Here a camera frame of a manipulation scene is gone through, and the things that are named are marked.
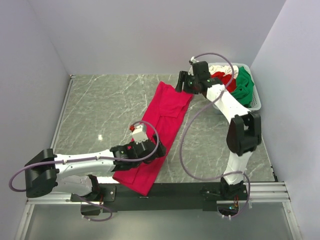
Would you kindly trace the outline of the magenta pink t-shirt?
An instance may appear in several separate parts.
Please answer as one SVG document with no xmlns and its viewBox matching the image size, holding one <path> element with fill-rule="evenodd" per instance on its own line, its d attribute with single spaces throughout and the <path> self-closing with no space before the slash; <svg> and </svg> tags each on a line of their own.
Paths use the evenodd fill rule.
<svg viewBox="0 0 320 240">
<path fill-rule="evenodd" d="M 152 124 L 157 130 L 160 141 L 166 148 L 165 155 L 169 153 L 174 143 L 192 98 L 192 94 L 176 92 L 173 86 L 161 81 L 142 117 L 143 121 Z M 116 171 L 112 178 L 129 189 L 147 196 L 165 160 L 165 157 L 161 157 L 149 164 L 142 163 L 137 168 Z"/>
</svg>

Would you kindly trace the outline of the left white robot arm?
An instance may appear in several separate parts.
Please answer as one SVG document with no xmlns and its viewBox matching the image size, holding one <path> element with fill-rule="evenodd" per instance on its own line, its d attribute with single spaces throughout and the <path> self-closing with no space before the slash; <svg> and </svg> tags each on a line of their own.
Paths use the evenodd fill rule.
<svg viewBox="0 0 320 240">
<path fill-rule="evenodd" d="M 166 147 L 156 141 L 157 136 L 153 135 L 153 139 L 140 143 L 132 141 L 100 152 L 76 155 L 54 154 L 51 148 L 42 150 L 26 164 L 29 167 L 24 171 L 26 196 L 39 198 L 51 192 L 63 192 L 94 201 L 103 195 L 96 173 L 128 171 L 164 157 Z"/>
</svg>

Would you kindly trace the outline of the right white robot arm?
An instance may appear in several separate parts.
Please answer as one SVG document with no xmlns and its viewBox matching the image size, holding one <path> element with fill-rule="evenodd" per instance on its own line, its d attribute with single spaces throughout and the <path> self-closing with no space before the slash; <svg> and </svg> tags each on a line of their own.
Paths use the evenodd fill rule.
<svg viewBox="0 0 320 240">
<path fill-rule="evenodd" d="M 192 73 L 180 71 L 176 92 L 202 94 L 228 121 L 229 159 L 215 196 L 233 199 L 244 190 L 248 161 L 262 142 L 261 116 L 240 104 L 218 78 L 212 78 L 206 61 L 191 63 Z"/>
</svg>

